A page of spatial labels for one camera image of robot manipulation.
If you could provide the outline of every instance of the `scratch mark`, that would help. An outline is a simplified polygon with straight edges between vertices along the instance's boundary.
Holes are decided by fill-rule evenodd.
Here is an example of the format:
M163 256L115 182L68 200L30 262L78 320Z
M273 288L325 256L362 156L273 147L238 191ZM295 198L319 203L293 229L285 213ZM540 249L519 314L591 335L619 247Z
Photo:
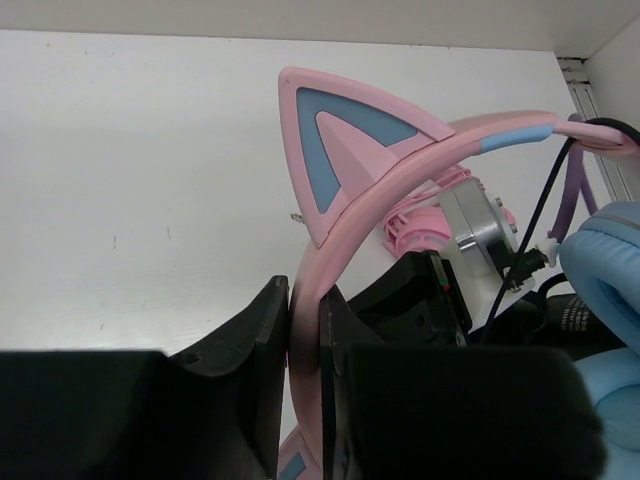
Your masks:
M300 215L299 213L292 213L289 216L291 217L291 220L293 220L294 222L298 222L304 225L304 218L302 218L302 215Z

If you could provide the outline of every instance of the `pink cat ear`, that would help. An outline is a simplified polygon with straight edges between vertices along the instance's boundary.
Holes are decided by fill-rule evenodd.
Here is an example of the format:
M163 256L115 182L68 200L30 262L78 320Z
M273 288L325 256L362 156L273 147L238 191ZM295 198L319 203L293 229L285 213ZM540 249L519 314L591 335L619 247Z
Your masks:
M418 107L346 78L292 67L278 83L289 174L317 247L344 209L400 160L455 133Z

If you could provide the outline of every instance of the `pink headphones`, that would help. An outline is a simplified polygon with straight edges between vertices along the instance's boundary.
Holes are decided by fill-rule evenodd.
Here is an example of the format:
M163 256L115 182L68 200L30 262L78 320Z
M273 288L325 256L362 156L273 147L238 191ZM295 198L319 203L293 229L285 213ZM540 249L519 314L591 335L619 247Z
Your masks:
M384 246L396 258L406 252L441 250L451 239L451 228L444 212L433 203L439 193L455 187L473 177L471 170L454 165L434 175L418 191L403 198L382 219L387 241ZM507 221L516 230L516 220L509 210L503 208Z
M322 466L320 300L398 202L470 156L542 141L553 133L576 138L580 149L613 153L636 173L640 149L613 128L561 121L549 112L494 113L447 124L373 87L300 68L280 74L279 95L287 165L311 236L291 302L289 378L299 427L280 454L281 465L294 452L300 455L305 473L292 478L302 480L320 478ZM413 222L415 216L417 225L422 213L405 217ZM402 227L393 225L394 238L410 244ZM424 225L436 230L431 220ZM425 245L444 241L442 231L429 234ZM396 244L397 252L411 248Z

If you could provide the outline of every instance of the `pink headband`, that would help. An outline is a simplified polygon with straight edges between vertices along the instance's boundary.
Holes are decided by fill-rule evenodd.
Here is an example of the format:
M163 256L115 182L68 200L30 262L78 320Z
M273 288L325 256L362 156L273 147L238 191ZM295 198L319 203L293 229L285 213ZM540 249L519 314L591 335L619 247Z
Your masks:
M287 68L278 82L287 164L312 239L293 289L289 378L302 435L316 463L322 465L319 303L368 234L396 203L429 178L467 157L542 141L552 133L576 138L576 146L583 150L625 156L617 157L616 161L639 175L640 148L612 128L559 121L548 112L495 113L446 124L404 100L338 76ZM301 92L319 93L313 97L316 103L342 99L356 109L368 108L373 112L371 115L395 119L412 134L396 142L373 138L339 115L333 115L330 105L327 109L316 105L309 110L309 105L301 104ZM314 192L310 166L305 161L301 121L309 115L315 119L314 134L322 139L331 175L338 185L335 195L329 196L328 206L319 207L319 187Z

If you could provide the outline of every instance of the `table surface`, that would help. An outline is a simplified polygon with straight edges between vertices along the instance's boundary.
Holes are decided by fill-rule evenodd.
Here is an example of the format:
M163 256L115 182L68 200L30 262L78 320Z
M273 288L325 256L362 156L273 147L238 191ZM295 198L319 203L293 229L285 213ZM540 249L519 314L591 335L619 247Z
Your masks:
M0 31L0 65L1 349L173 353L272 275L293 283L308 236L292 219L278 120L287 65L370 83L446 121L573 111L544 52ZM560 145L466 164L525 225ZM587 170L606 203L591 157ZM380 239L341 277L347 298L392 264Z

